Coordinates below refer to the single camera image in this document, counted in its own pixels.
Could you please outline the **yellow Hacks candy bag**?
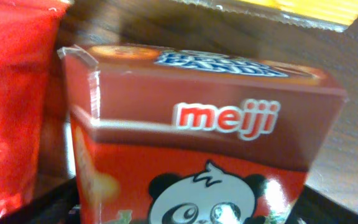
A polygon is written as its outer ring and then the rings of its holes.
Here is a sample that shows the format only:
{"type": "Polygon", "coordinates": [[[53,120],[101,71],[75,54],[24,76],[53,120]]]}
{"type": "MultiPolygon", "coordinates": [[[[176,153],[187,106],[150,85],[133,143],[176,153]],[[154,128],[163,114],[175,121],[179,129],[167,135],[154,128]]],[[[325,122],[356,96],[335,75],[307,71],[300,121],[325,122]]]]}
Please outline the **yellow Hacks candy bag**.
{"type": "Polygon", "coordinates": [[[307,29],[344,32],[358,18],[358,0],[176,0],[307,29]]]}

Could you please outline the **red Hello Panda box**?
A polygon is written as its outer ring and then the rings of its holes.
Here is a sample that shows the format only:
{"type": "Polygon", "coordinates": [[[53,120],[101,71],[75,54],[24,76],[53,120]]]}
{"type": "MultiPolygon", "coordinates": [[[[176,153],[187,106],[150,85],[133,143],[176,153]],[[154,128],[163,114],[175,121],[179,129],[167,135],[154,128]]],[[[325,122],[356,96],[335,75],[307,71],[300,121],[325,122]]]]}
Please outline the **red Hello Panda box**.
{"type": "Polygon", "coordinates": [[[82,223],[286,223],[346,100],[316,68],[63,47],[82,223]]]}

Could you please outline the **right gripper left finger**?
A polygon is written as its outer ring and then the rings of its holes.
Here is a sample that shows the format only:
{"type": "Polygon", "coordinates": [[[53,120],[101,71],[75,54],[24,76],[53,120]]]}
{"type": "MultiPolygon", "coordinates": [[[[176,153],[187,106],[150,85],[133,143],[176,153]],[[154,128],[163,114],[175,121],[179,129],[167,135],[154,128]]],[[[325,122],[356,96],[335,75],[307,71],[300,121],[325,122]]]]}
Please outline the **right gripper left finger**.
{"type": "Polygon", "coordinates": [[[64,223],[77,204],[76,179],[38,177],[33,199],[3,216],[0,224],[64,223]]]}

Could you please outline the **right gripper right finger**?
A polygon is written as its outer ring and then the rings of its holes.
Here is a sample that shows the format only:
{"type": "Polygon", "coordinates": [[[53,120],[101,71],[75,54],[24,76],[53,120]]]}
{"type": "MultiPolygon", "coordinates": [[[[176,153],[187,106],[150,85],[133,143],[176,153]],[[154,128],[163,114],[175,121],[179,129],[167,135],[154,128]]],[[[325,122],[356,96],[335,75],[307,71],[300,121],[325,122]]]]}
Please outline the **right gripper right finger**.
{"type": "Polygon", "coordinates": [[[358,224],[358,214],[305,186],[286,224],[358,224]]]}

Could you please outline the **red Hacks candy bag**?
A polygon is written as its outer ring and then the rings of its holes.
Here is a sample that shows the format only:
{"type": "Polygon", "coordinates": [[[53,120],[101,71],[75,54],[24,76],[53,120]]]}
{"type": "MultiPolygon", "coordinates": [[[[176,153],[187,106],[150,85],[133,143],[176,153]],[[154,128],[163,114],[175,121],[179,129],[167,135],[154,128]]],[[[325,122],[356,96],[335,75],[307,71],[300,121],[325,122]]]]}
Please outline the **red Hacks candy bag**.
{"type": "Polygon", "coordinates": [[[32,199],[55,40],[71,1],[0,1],[0,218],[32,199]]]}

